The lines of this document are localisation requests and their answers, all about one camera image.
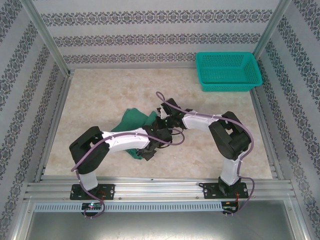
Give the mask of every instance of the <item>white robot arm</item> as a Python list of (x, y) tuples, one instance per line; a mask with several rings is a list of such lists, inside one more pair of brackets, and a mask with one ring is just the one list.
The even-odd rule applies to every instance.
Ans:
[[(168, 102), (177, 106), (172, 98)], [(148, 161), (155, 154), (155, 149), (164, 145), (163, 142), (170, 143), (172, 141), (172, 128), (179, 127), (198, 129), (212, 134), (218, 150), (225, 157), (219, 178), (220, 190), (223, 193), (232, 192), (233, 187), (236, 187), (240, 182), (238, 171), (240, 159), (248, 150), (251, 140), (238, 125), (219, 120), (216, 117), (240, 123), (238, 118), (232, 112), (216, 115), (216, 117), (197, 115), (192, 109), (186, 109), (187, 113), (181, 113), (165, 103), (157, 110), (160, 116), (151, 126), (126, 132), (100, 131), (97, 126), (94, 126), (70, 145), (72, 158), (78, 164), (93, 145), (107, 139), (99, 144), (77, 167), (84, 188), (89, 191), (98, 186), (95, 170), (106, 154), (137, 149), (138, 154)]]

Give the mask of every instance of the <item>mounting plate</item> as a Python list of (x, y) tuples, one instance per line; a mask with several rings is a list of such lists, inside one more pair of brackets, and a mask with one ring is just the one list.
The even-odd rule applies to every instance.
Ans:
[[(115, 195), (114, 184), (98, 184), (98, 186), (89, 191), (98, 199), (113, 200)], [(81, 188), (80, 184), (73, 184), (70, 192), (70, 200), (93, 200), (92, 197), (87, 195)]]
[(239, 183), (237, 188), (225, 196), (219, 189), (217, 182), (199, 183), (203, 188), (204, 199), (235, 199), (236, 193), (239, 194), (239, 199), (247, 199), (249, 197), (247, 185), (244, 182)]

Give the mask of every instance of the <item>teal plastic basket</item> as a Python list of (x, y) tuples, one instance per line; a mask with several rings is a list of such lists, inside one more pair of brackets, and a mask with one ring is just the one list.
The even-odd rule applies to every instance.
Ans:
[(250, 52), (199, 52), (195, 63), (204, 92), (246, 92), (262, 84)]

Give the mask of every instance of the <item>enclosure wall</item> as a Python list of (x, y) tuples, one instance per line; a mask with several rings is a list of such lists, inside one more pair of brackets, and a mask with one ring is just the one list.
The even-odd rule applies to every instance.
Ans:
[(37, 0), (70, 69), (195, 67), (253, 52), (279, 0)]
[(258, 65), (258, 100), (286, 179), (304, 218), (320, 239), (320, 1), (294, 0)]
[(38, 171), (65, 77), (18, 0), (0, 1), (0, 240)]

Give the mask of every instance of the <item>purple cable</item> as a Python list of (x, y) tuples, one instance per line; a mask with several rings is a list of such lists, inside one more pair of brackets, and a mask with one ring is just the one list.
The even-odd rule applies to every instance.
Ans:
[(173, 131), (176, 131), (178, 132), (179, 134), (182, 135), (182, 140), (178, 143), (173, 143), (173, 142), (166, 142), (166, 141), (163, 141), (159, 138), (156, 138), (154, 136), (150, 136), (148, 134), (143, 134), (143, 133), (136, 133), (136, 132), (122, 132), (122, 133), (116, 133), (116, 134), (113, 134), (111, 136), (107, 136), (106, 138), (98, 141), (92, 148), (90, 148), (89, 151), (86, 152), (86, 154), (80, 159), (80, 161), (74, 165), (74, 167), (71, 169), (71, 172), (75, 171), (83, 162), (84, 160), (89, 156), (90, 153), (92, 153), (93, 150), (95, 150), (100, 144), (102, 144), (103, 142), (107, 141), (107, 140), (110, 140), (112, 138), (117, 138), (117, 137), (121, 137), (121, 136), (127, 136), (127, 135), (136, 135), (136, 136), (142, 136), (142, 137), (147, 137), (149, 139), (153, 139), (153, 140), (156, 140), (162, 144), (168, 144), (168, 145), (171, 145), (171, 146), (178, 146), (180, 144), (182, 144), (186, 137), (185, 135), (183, 134), (182, 131), (178, 130), (178, 129), (175, 129), (175, 128), (168, 128), (168, 130), (173, 130)]
[(97, 218), (97, 217), (99, 217), (101, 214), (103, 214), (103, 213), (105, 212), (105, 210), (106, 210), (106, 205), (105, 205), (104, 201), (103, 201), (102, 199), (99, 199), (98, 197), (94, 196), (93, 194), (91, 194), (89, 191), (87, 191), (87, 190), (85, 189), (83, 183), (81, 182), (81, 179), (80, 179), (80, 176), (79, 176), (79, 173), (78, 173), (78, 170), (77, 170), (77, 168), (86, 160), (86, 158), (88, 157), (88, 155), (89, 155), (90, 153), (92, 153), (92, 151), (93, 151), (95, 148), (97, 148), (100, 144), (104, 143), (105, 141), (107, 141), (107, 140), (109, 140), (109, 139), (112, 139), (112, 138), (117, 138), (117, 137), (126, 136), (126, 135), (136, 135), (136, 136), (147, 137), (147, 138), (149, 138), (149, 139), (156, 140), (156, 141), (158, 141), (158, 142), (160, 142), (160, 143), (162, 143), (162, 144), (168, 144), (168, 145), (171, 145), (171, 146), (180, 145), (180, 144), (182, 144), (182, 143), (185, 141), (186, 137), (185, 137), (185, 135), (183, 134), (182, 131), (180, 131), (180, 130), (178, 130), (178, 129), (175, 129), (175, 128), (168, 128), (168, 130), (176, 131), (176, 132), (178, 132), (179, 134), (181, 134), (181, 135), (182, 135), (182, 140), (181, 140), (180, 142), (178, 142), (178, 143), (172, 143), (172, 142), (163, 141), (163, 140), (161, 140), (161, 139), (159, 139), (159, 138), (157, 138), (157, 137), (150, 136), (150, 135), (148, 135), (148, 134), (135, 133), (135, 132), (127, 132), (127, 133), (126, 133), (126, 132), (123, 132), (123, 133), (116, 133), (116, 134), (114, 134), (114, 135), (107, 136), (106, 138), (98, 141), (92, 148), (90, 148), (90, 150), (89, 150), (89, 151), (80, 159), (80, 161), (71, 169), (71, 172), (74, 172), (74, 171), (75, 171), (76, 177), (78, 178), (79, 184), (80, 184), (81, 188), (83, 189), (83, 191), (84, 191), (86, 194), (88, 194), (91, 198), (99, 201), (99, 202), (101, 203), (101, 205), (103, 206), (102, 210), (101, 210), (99, 213), (97, 213), (96, 215), (94, 215), (94, 216), (87, 216), (87, 215), (86, 215), (87, 209), (85, 209), (84, 212), (83, 212), (83, 215), (84, 215), (85, 218), (90, 218), (90, 219)]
[[(180, 112), (185, 113), (185, 114), (189, 114), (189, 115), (193, 114), (193, 112), (182, 110), (181, 108), (179, 108), (179, 107), (177, 107), (175, 105), (172, 105), (169, 102), (167, 102), (166, 99), (165, 99), (165, 96), (161, 92), (157, 91), (155, 93), (155, 95), (163, 103), (167, 104), (168, 106), (170, 106), (170, 107), (172, 107), (172, 108), (174, 108), (176, 110), (179, 110)], [(250, 146), (249, 150), (240, 157), (240, 162), (238, 164), (238, 168), (236, 169), (236, 174), (238, 175), (239, 178), (251, 180), (252, 181), (252, 189), (251, 189), (251, 192), (250, 192), (248, 198), (246, 199), (246, 201), (242, 205), (242, 207), (235, 213), (235, 214), (237, 214), (237, 213), (240, 212), (240, 210), (242, 210), (248, 204), (248, 202), (249, 202), (250, 198), (252, 197), (252, 195), (254, 193), (254, 190), (255, 190), (255, 181), (253, 180), (253, 178), (248, 177), (248, 176), (241, 176), (240, 175), (240, 167), (241, 167), (241, 164), (242, 164), (242, 159), (244, 159), (244, 157), (246, 157), (249, 153), (251, 153), (251, 151), (254, 148), (254, 145), (255, 145), (254, 137), (252, 136), (252, 134), (251, 134), (251, 132), (249, 131), (248, 128), (246, 128), (244, 125), (242, 125), (241, 123), (239, 123), (239, 122), (237, 122), (235, 120), (232, 120), (232, 119), (229, 119), (229, 118), (226, 118), (226, 117), (222, 117), (222, 116), (216, 116), (216, 115), (210, 115), (210, 114), (204, 114), (204, 113), (197, 113), (197, 112), (195, 112), (193, 115), (194, 116), (197, 115), (197, 116), (201, 116), (201, 117), (211, 117), (211, 118), (214, 118), (214, 119), (219, 119), (219, 120), (227, 121), (227, 122), (233, 123), (235, 125), (238, 125), (239, 127), (241, 127), (248, 134), (248, 136), (249, 136), (249, 138), (251, 140), (251, 146)]]
[(78, 178), (79, 184), (80, 184), (81, 188), (83, 189), (83, 191), (84, 191), (86, 194), (88, 194), (91, 198), (99, 201), (99, 202), (101, 203), (102, 207), (103, 207), (102, 210), (101, 210), (101, 212), (98, 212), (98, 213), (97, 213), (96, 215), (94, 215), (94, 216), (87, 216), (87, 215), (86, 215), (87, 208), (86, 208), (86, 209), (84, 210), (84, 212), (83, 212), (84, 217), (85, 217), (85, 218), (90, 218), (90, 219), (94, 219), (94, 218), (99, 217), (99, 216), (100, 216), (101, 214), (103, 214), (103, 213), (105, 212), (105, 210), (106, 210), (105, 202), (104, 202), (102, 199), (99, 199), (98, 197), (94, 196), (93, 194), (91, 194), (89, 191), (87, 191), (87, 190), (85, 189), (85, 186), (83, 185), (83, 183), (82, 183), (81, 180), (80, 180), (80, 176), (79, 176), (78, 170), (75, 171), (75, 174), (76, 174), (76, 177)]

